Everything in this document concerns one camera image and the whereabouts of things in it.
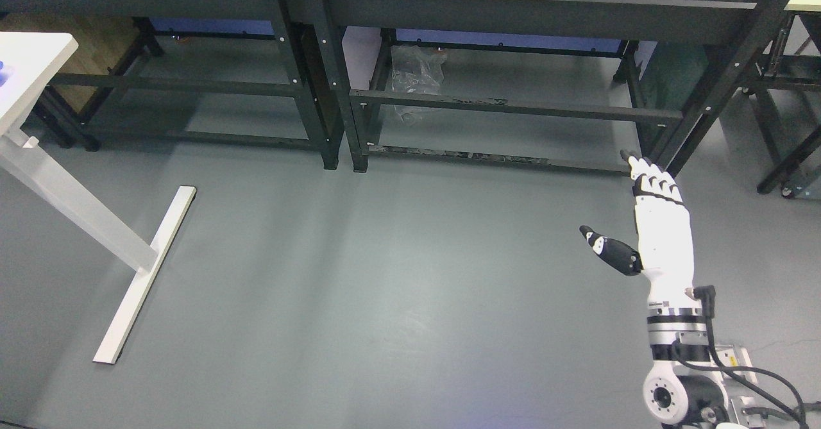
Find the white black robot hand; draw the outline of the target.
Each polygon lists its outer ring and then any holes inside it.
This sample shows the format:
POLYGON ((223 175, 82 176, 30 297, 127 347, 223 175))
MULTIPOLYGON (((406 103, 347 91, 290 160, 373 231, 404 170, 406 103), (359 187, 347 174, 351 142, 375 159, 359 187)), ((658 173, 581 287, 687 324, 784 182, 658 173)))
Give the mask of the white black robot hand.
POLYGON ((621 274, 644 275, 650 283, 649 309, 700 308, 694 297, 694 245, 687 210, 675 178, 649 159, 621 151, 633 181, 638 247, 581 226, 597 257, 621 274))

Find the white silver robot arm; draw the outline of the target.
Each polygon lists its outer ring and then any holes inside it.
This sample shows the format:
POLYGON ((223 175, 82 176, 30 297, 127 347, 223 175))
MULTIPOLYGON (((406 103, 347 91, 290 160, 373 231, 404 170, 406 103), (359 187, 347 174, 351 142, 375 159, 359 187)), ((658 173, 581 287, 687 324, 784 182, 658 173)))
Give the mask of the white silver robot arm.
POLYGON ((707 322, 715 316, 712 301, 700 307, 656 305, 647 317, 653 365, 642 387, 643 400, 663 428, 765 428, 754 416, 754 393, 719 367, 750 367, 742 346, 719 344, 718 361, 710 353, 707 322))

